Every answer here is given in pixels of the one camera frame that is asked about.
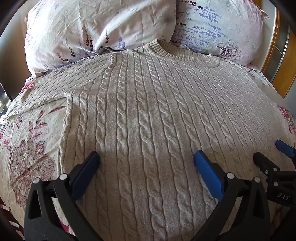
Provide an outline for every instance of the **white wall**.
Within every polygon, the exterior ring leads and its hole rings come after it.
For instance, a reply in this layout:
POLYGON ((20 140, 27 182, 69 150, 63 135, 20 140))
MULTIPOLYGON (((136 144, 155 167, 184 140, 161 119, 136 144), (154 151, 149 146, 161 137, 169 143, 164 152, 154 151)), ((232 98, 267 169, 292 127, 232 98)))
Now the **white wall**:
POLYGON ((260 70, 262 69, 268 55, 276 24, 276 7, 269 0, 262 0, 261 8, 267 13, 269 19, 265 19, 263 21, 262 44, 258 50, 258 56, 252 61, 252 63, 260 70))
POLYGON ((286 104, 290 108, 290 113, 293 115, 294 121, 296 120, 296 80, 294 81, 291 89, 285 97, 286 104))

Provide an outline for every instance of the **pillowcase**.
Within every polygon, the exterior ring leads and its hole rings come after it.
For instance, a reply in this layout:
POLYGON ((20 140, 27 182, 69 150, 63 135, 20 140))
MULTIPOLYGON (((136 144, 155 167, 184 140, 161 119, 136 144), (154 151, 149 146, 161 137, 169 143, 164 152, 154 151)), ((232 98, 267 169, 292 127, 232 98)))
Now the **pillowcase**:
POLYGON ((33 77, 99 52, 170 41, 175 0, 40 0, 28 14, 25 53, 33 77))
POLYGON ((180 0, 171 43, 247 65, 262 42, 262 14, 249 0, 180 0))

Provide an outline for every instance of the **glass panel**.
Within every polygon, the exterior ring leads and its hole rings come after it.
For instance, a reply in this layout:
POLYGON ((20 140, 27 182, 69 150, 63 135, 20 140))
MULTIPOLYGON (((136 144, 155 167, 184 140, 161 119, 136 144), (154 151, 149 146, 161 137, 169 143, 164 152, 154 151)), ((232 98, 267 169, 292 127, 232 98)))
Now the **glass panel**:
POLYGON ((272 77, 274 76, 277 67, 281 62, 282 54, 275 48, 268 68, 265 72, 265 76, 269 81, 272 81, 272 77))
POLYGON ((279 36, 276 42, 276 46, 278 47, 279 51, 284 54, 285 46, 286 46, 286 41, 288 37, 288 30, 289 27, 286 24, 285 20, 281 16, 281 20, 279 23, 279 36))

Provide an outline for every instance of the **beige sweater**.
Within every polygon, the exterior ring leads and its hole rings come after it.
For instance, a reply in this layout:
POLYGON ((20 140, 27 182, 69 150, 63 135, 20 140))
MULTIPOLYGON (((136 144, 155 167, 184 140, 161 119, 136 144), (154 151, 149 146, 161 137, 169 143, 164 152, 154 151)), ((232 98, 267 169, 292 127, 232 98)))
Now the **beige sweater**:
POLYGON ((154 40, 88 58, 37 78, 9 115, 65 96, 58 172, 100 154, 79 205, 105 241, 190 240, 216 205, 194 167, 197 150, 247 180, 262 177, 257 151, 292 166, 274 148, 277 139, 292 144, 277 105, 214 56, 154 40))

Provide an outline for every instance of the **ribbed neckline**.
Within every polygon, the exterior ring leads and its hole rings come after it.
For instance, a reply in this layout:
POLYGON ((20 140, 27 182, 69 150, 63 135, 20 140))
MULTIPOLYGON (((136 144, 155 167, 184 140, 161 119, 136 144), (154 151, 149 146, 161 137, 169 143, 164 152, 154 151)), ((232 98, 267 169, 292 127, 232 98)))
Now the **ribbed neckline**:
POLYGON ((155 39, 145 45, 145 47, 155 56, 175 61, 189 62, 196 66, 214 68, 219 66, 220 59, 216 56, 195 53, 180 47, 171 45, 161 39, 155 39))

